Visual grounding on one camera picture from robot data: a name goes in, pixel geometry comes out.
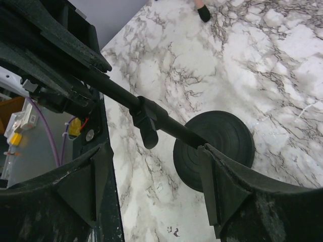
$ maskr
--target yellow object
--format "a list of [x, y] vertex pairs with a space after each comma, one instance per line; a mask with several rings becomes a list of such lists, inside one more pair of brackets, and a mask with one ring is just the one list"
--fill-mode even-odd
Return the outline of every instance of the yellow object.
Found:
[[81, 121], [78, 118], [72, 120], [70, 124], [69, 135], [71, 136], [79, 136], [81, 128]]
[[22, 135], [21, 135], [21, 134], [18, 134], [18, 133], [15, 133], [15, 134], [12, 136], [12, 138], [11, 138], [11, 140], [10, 140], [10, 143], [11, 143], [12, 145], [16, 145], [16, 146], [18, 146], [18, 145], [19, 145], [19, 143], [20, 143], [20, 141], [21, 141], [21, 139], [22, 139]]

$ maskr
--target black pole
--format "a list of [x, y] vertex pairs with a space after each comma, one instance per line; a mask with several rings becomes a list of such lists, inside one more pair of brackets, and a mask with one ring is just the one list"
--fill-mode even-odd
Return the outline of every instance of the black pole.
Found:
[[[122, 88], [115, 82], [113, 82], [109, 76], [101, 73], [98, 70], [81, 71], [83, 76], [83, 81], [102, 92], [104, 95], [112, 98], [114, 101], [128, 108], [132, 113], [141, 110], [141, 102], [138, 97], [128, 92], [126, 89]], [[173, 118], [168, 116], [163, 118], [159, 124], [159, 129], [165, 133], [175, 137], [176, 139], [184, 142], [185, 144], [197, 149], [198, 146], [207, 143], [205, 139], [191, 131], [189, 128], [180, 124]]]

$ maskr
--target black tip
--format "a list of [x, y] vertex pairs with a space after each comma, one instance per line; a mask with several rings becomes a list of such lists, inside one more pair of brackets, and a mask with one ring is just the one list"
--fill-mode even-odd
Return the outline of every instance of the black tip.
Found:
[[197, 10], [198, 14], [203, 22], [207, 22], [211, 19], [210, 11], [208, 10], [207, 6], [204, 5], [200, 9]]

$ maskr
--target brown object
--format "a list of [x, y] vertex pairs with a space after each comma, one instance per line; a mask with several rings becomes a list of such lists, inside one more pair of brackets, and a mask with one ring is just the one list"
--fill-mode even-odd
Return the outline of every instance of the brown object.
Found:
[[0, 102], [0, 135], [5, 133], [11, 114], [21, 111], [24, 101], [24, 97], [15, 97], [13, 99]]

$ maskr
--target round black base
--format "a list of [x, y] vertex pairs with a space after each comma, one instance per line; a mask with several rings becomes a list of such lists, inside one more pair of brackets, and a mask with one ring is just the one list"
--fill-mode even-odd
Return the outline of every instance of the round black base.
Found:
[[[224, 111], [210, 111], [192, 118], [185, 125], [229, 158], [251, 167], [254, 142], [247, 126], [236, 116]], [[176, 140], [173, 150], [176, 171], [190, 188], [203, 192], [197, 150]]]

